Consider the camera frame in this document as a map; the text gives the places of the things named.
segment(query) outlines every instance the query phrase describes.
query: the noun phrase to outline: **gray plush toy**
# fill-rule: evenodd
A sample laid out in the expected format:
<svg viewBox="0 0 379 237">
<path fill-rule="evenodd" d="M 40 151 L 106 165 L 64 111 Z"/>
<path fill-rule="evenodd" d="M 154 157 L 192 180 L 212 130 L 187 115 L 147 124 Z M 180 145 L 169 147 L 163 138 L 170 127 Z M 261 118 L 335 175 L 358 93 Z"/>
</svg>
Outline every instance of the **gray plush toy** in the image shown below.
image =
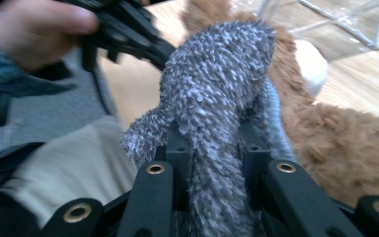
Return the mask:
<svg viewBox="0 0 379 237">
<path fill-rule="evenodd" d="M 275 159 L 295 161 L 266 78 L 274 29 L 263 22 L 214 25 L 189 38 L 169 59 L 159 106 L 131 125 L 122 145 L 137 167 L 166 145 L 171 121 L 194 153 L 184 236 L 254 236 L 238 157 L 238 127 L 250 120 Z"/>
</svg>

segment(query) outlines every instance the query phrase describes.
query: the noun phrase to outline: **brown fur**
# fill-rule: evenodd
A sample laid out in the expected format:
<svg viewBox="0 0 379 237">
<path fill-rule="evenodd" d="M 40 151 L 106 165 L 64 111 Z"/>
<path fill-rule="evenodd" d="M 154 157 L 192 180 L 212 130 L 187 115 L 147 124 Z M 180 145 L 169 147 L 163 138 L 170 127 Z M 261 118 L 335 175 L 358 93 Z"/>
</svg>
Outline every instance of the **brown fur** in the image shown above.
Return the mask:
<svg viewBox="0 0 379 237">
<path fill-rule="evenodd" d="M 189 0 L 182 13 L 189 35 L 214 23 L 247 21 L 248 13 L 230 14 L 227 0 Z M 300 162 L 327 194 L 355 206 L 379 195 L 379 118 L 330 105 L 313 105 L 295 58 L 292 35 L 276 28 L 269 79 L 281 101 L 285 131 Z"/>
</svg>

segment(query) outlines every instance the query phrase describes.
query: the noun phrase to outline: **light wood surface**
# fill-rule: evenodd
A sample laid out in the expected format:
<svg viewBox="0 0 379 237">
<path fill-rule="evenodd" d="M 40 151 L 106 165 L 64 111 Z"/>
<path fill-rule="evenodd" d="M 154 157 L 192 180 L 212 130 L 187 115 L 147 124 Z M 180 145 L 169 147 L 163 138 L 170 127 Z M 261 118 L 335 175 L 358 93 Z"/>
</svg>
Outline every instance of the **light wood surface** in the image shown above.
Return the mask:
<svg viewBox="0 0 379 237">
<path fill-rule="evenodd" d="M 186 34 L 179 19 L 184 6 L 184 0 L 175 0 L 148 8 L 163 37 L 174 45 Z M 101 57 L 100 65 L 124 127 L 158 105 L 161 73 L 150 63 L 123 55 L 117 64 Z M 379 50 L 332 62 L 317 101 L 379 116 Z"/>
</svg>

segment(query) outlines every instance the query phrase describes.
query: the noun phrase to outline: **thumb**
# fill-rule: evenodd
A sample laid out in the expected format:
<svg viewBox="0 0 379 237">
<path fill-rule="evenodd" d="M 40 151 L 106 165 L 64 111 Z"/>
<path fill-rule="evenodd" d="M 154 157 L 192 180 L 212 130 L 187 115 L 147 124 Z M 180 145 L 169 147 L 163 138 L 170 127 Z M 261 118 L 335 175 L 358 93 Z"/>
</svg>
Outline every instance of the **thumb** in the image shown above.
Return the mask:
<svg viewBox="0 0 379 237">
<path fill-rule="evenodd" d="M 42 14 L 37 18 L 37 24 L 59 30 L 68 35 L 86 35 L 98 29 L 97 16 L 84 8 L 57 2 L 40 1 Z"/>
</svg>

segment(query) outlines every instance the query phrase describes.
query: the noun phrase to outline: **person's leg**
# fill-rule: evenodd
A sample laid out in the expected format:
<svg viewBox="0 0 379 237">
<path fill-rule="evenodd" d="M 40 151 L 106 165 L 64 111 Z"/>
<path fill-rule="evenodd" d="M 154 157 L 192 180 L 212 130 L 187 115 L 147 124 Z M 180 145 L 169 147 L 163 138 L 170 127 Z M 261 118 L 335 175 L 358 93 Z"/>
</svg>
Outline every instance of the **person's leg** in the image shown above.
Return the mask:
<svg viewBox="0 0 379 237">
<path fill-rule="evenodd" d="M 136 169 L 120 147 L 117 118 L 105 117 L 50 141 L 0 189 L 20 202 L 43 227 L 54 212 L 76 198 L 106 204 L 132 187 Z"/>
</svg>

